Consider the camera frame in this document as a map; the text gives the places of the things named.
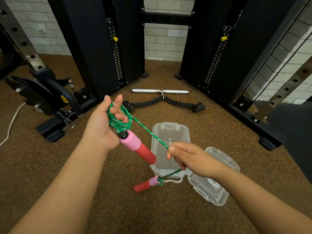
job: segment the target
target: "clear plastic box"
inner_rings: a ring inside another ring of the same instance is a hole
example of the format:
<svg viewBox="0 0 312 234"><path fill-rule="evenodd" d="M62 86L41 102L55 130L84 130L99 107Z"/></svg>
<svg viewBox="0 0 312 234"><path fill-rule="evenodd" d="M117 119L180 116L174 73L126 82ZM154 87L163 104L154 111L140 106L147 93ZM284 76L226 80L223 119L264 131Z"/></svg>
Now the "clear plastic box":
<svg viewBox="0 0 312 234"><path fill-rule="evenodd" d="M237 163L221 150L208 147L205 149L205 151L212 157L215 157L219 161L239 172L239 166ZM217 206L222 206L225 204L229 193L213 179L201 177L194 174L193 172L189 172L188 180L193 185L194 190L196 190L202 197L204 197L205 200Z"/></svg>
<svg viewBox="0 0 312 234"><path fill-rule="evenodd" d="M153 127L153 134L166 143L171 145L173 142L187 142L190 143L190 134L188 128L185 125L180 125L173 122L157 123ZM159 143L154 137L152 137L151 151L157 157L155 164L151 165L151 169L154 171L155 176L165 176L178 169L179 164L174 161L174 158L167 160L167 149ZM183 176L189 173L189 169L174 174L173 178L180 178L180 181L168 180L173 182L181 182Z"/></svg>

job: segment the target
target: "forearm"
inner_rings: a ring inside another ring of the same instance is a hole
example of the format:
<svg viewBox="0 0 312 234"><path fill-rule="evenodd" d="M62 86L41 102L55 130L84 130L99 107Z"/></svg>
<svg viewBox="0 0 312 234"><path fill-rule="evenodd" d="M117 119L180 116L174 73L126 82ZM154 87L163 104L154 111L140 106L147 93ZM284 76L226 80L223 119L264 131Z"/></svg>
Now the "forearm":
<svg viewBox="0 0 312 234"><path fill-rule="evenodd" d="M106 155L82 140L11 233L83 233Z"/></svg>
<svg viewBox="0 0 312 234"><path fill-rule="evenodd" d="M308 233L312 220L227 166L214 178L260 233Z"/></svg>

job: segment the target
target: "red foam grip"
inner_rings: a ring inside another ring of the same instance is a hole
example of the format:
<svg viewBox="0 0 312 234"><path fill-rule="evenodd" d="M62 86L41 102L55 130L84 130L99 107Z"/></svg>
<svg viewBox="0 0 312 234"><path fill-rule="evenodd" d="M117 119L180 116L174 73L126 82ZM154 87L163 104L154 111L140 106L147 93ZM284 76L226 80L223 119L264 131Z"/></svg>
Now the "red foam grip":
<svg viewBox="0 0 312 234"><path fill-rule="evenodd" d="M139 193L141 191L144 191L144 190L147 190L150 188L150 185L149 185L149 180L139 184L139 185L136 185L135 186L135 192L136 193Z"/></svg>
<svg viewBox="0 0 312 234"><path fill-rule="evenodd" d="M156 156L148 148L146 148L144 144L141 143L140 148L138 148L135 152L148 164L156 163Z"/></svg>

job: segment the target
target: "brown floor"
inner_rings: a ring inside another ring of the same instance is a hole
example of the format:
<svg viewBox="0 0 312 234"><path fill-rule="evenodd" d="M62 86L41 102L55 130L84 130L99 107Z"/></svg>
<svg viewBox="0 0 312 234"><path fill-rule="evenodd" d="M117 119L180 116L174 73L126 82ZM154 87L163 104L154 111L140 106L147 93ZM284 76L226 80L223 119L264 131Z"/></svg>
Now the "brown floor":
<svg viewBox="0 0 312 234"><path fill-rule="evenodd" d="M83 82L70 56L42 56L58 77L69 75L76 89ZM312 217L312 187L284 147L269 152L258 144L258 135L185 81L173 76L179 63L146 61L150 76L118 91L130 102L141 102L155 94L132 94L131 88L190 90L189 95L170 95L183 102L202 102L206 109L191 111L160 102L137 109L134 117L152 129L161 122L178 122L189 128L191 142L213 146L230 155L241 172L294 208ZM29 76L26 67L15 71ZM21 98L0 82L0 141ZM13 124L10 139L0 147L0 233L7 233L29 210L57 175L78 144L89 111L75 121L75 128L56 143L44 140L34 129L48 117L24 106ZM151 136L134 122L133 131L147 146ZM180 184L136 194L133 186L152 177L153 172L124 146L110 153L96 193L88 233L256 233L255 228L229 197L222 207L205 201L185 177Z"/></svg>

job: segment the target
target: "person's right hand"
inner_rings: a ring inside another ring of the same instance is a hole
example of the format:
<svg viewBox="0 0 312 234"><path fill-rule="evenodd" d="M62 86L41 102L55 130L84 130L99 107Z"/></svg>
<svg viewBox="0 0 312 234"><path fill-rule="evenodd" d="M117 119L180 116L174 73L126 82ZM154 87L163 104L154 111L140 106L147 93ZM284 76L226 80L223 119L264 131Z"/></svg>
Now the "person's right hand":
<svg viewBox="0 0 312 234"><path fill-rule="evenodd" d="M182 170L188 167L193 173L202 177L214 178L225 166L192 143L172 143L167 150L167 159L170 160L172 156Z"/></svg>

